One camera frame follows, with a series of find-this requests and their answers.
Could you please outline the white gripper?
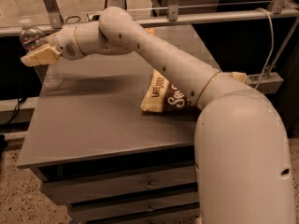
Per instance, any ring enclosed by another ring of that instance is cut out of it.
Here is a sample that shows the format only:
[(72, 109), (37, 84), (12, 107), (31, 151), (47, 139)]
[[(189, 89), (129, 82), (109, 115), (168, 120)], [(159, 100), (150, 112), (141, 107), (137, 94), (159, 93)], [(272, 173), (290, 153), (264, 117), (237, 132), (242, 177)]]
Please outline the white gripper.
[(30, 51), (21, 57), (21, 61), (26, 66), (39, 66), (55, 64), (62, 55), (67, 60), (77, 60), (82, 57), (77, 40), (75, 38), (74, 28), (63, 28), (47, 37), (52, 47), (44, 47)]

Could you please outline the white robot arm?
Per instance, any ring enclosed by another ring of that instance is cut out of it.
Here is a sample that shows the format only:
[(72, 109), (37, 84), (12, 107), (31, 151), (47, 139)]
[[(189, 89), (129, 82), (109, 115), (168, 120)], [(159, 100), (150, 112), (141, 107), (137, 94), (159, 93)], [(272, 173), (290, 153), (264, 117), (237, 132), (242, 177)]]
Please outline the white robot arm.
[(50, 37), (64, 83), (37, 101), (18, 164), (82, 224), (297, 224), (283, 122), (259, 91), (125, 10)]

